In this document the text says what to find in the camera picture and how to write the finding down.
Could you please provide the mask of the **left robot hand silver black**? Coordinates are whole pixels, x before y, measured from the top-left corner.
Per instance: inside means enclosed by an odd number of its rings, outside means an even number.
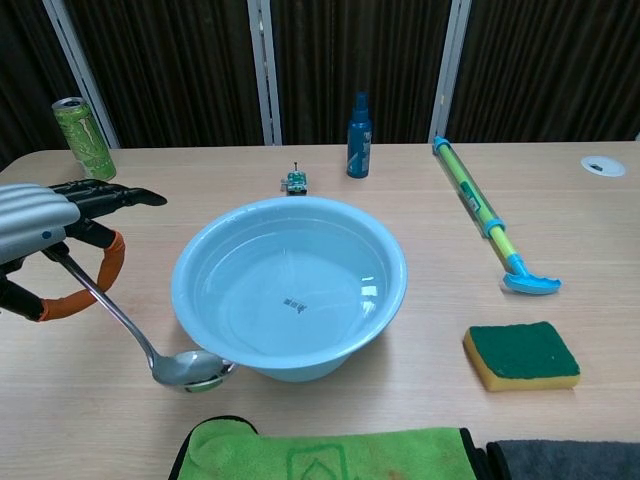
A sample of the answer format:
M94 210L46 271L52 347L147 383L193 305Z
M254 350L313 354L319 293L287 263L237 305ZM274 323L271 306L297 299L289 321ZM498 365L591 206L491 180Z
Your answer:
M141 187L96 179L42 186L35 183L1 187L1 307L30 321L45 322L75 315L96 302L86 289L46 299L8 279L26 257L49 249L67 252L64 241L76 239L103 252L97 277L106 291L117 279L125 259L121 233L96 221L121 208L162 206L167 199Z

